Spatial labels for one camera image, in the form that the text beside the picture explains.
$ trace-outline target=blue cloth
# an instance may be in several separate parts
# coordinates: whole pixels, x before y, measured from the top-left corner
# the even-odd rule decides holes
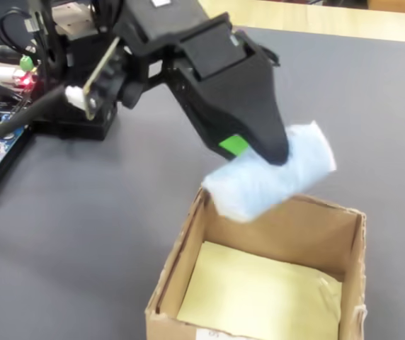
[[[333,152],[315,122],[292,125],[286,133],[290,153],[282,166],[269,164],[249,147],[206,176],[202,187],[211,193],[220,215],[252,221],[336,170]]]

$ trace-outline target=black cable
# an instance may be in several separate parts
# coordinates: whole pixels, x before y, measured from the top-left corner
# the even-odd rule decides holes
[[[0,45],[0,62],[5,62],[6,64],[18,64],[22,54],[12,50],[7,45]]]
[[[60,85],[34,102],[23,111],[13,115],[10,120],[0,124],[0,139],[12,133],[18,128],[31,123],[35,118],[40,117],[46,112],[50,112],[60,100],[65,99],[65,87]]]
[[[27,55],[31,58],[33,58],[33,60],[37,60],[36,59],[36,54],[26,50],[24,47],[21,47],[20,45],[18,45],[16,42],[14,42],[12,40],[12,38],[8,35],[8,33],[6,32],[6,28],[4,27],[4,23],[7,17],[9,16],[13,16],[13,15],[17,15],[17,16],[21,16],[22,18],[30,18],[31,16],[29,15],[29,13],[13,7],[10,10],[8,10],[5,14],[3,14],[3,16],[0,18],[0,40],[5,44],[8,45],[10,48],[12,48],[12,50],[21,53],[22,55]]]
[[[45,52],[45,43],[42,40],[42,36],[40,32],[35,32],[34,33],[34,39],[37,43],[38,47],[38,54],[40,58],[40,71],[42,73],[43,77],[43,83],[44,83],[44,91],[47,92],[48,88],[50,86],[50,68],[47,63],[47,54]]]
[[[89,13],[91,14],[91,20],[94,23],[94,26],[96,27],[97,33],[101,33],[101,25],[99,22],[99,19],[97,18],[97,10],[96,10],[96,1],[91,0],[91,5],[89,9]]]
[[[122,0],[118,0],[118,7],[116,8],[116,12],[115,12],[115,16],[113,18],[113,23],[111,25],[111,28],[113,28],[115,26],[115,24],[118,22],[119,20],[119,16],[122,12],[122,5],[123,5],[123,1]]]
[[[111,28],[112,28],[111,27],[112,26],[111,4],[109,3],[109,1],[102,1],[101,4],[99,2],[98,7],[99,7],[100,17],[101,17],[103,25],[105,25],[105,27],[107,28],[108,31],[111,31]]]

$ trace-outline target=screw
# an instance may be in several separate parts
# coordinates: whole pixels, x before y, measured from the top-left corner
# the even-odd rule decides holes
[[[92,108],[96,108],[97,107],[97,102],[94,98],[90,98],[89,99],[89,106]]]
[[[229,37],[231,39],[231,42],[234,44],[234,46],[239,46],[239,41],[237,40],[235,35],[232,35]]]

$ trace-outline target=gray table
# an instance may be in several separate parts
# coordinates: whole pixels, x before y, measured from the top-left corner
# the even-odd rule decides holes
[[[339,170],[311,193],[368,215],[368,339],[405,338],[405,43],[249,30],[279,52],[286,123]],[[1,188],[0,340],[144,340],[143,310],[207,151],[165,87],[103,142],[37,137]]]

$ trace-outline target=open cardboard box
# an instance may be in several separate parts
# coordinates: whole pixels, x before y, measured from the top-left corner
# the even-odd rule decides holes
[[[316,268],[337,278],[343,282],[339,340],[364,339],[364,214],[299,195],[252,223],[239,225],[219,216],[209,194],[200,191],[146,308],[148,340],[244,339],[176,319],[204,241]]]

